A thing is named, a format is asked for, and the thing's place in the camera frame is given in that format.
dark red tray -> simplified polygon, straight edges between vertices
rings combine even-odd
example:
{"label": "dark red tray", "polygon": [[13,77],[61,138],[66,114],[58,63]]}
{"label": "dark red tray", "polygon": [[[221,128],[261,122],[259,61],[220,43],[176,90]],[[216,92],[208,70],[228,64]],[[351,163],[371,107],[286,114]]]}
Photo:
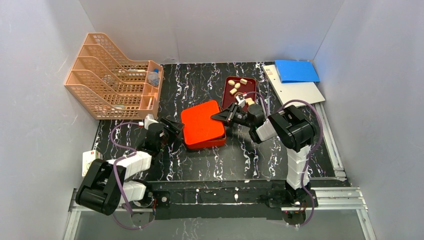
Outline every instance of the dark red tray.
{"label": "dark red tray", "polygon": [[[244,85],[240,83],[241,79],[247,80],[247,84]],[[237,92],[234,93],[234,95],[231,95],[230,90],[234,88],[234,86],[231,86],[228,84],[228,81],[233,80],[236,84],[240,83],[240,88],[237,89]],[[222,95],[222,109],[228,108],[228,106],[231,105],[231,103],[236,103],[236,94],[237,93],[248,93],[248,92],[255,92],[256,91],[256,80],[253,78],[247,78],[247,77],[238,77],[238,76],[229,76],[225,80],[225,87],[224,87],[224,93]],[[251,93],[246,96],[246,98],[252,98],[253,101],[256,100],[256,93]],[[246,104],[243,107],[244,111],[248,110],[248,105]]]}

marble tabletop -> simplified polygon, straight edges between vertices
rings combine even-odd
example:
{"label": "marble tabletop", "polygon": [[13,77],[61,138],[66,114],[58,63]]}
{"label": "marble tabletop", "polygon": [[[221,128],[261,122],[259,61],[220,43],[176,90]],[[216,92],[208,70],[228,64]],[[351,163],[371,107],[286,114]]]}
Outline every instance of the marble tabletop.
{"label": "marble tabletop", "polygon": [[[258,91],[269,97],[271,112],[281,107],[276,93],[268,83],[262,66],[272,62],[190,63],[166,64],[160,94],[158,117],[181,122],[180,113],[186,108],[210,101],[222,101],[225,80],[229,76],[253,78]],[[318,125],[314,114],[302,107],[306,116]],[[94,139],[93,149],[103,154],[105,160],[115,159],[127,151],[114,146],[109,140],[111,130],[122,122],[138,120],[101,120]],[[121,145],[136,147],[145,129],[135,125],[123,126],[114,133]],[[249,137],[249,129],[233,126],[226,129],[224,146],[197,151],[183,144],[168,146],[152,162],[149,170],[140,172],[136,179],[146,181],[233,181],[233,180],[283,180],[288,172],[284,145],[274,137],[261,144]],[[309,161],[309,176],[334,177],[327,147],[323,141]]]}

water bottle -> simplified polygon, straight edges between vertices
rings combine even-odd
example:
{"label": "water bottle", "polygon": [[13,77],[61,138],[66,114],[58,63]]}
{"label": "water bottle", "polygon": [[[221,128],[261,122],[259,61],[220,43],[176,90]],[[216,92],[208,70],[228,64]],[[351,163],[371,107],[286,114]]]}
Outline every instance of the water bottle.
{"label": "water bottle", "polygon": [[147,82],[154,87],[159,85],[159,69],[155,68],[147,74]]}

orange box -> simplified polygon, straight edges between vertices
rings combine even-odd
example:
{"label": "orange box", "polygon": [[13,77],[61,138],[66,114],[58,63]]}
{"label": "orange box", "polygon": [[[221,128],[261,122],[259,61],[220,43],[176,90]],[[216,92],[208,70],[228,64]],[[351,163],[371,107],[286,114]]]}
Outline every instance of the orange box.
{"label": "orange box", "polygon": [[224,124],[211,118],[220,111],[218,102],[211,100],[181,112],[181,122],[184,124],[182,133],[189,149],[218,147],[225,144],[227,136]]}

white wall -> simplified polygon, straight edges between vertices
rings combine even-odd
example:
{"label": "white wall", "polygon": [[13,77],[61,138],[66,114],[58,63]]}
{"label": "white wall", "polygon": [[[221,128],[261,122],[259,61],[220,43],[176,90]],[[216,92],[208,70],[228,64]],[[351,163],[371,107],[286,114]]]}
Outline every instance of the white wall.
{"label": "white wall", "polygon": [[98,125],[63,84],[94,29],[78,0],[0,5],[0,239],[61,239]]}
{"label": "white wall", "polygon": [[135,60],[312,60],[343,0],[80,0]]}
{"label": "white wall", "polygon": [[314,59],[378,239],[424,238],[424,2],[346,0]]}

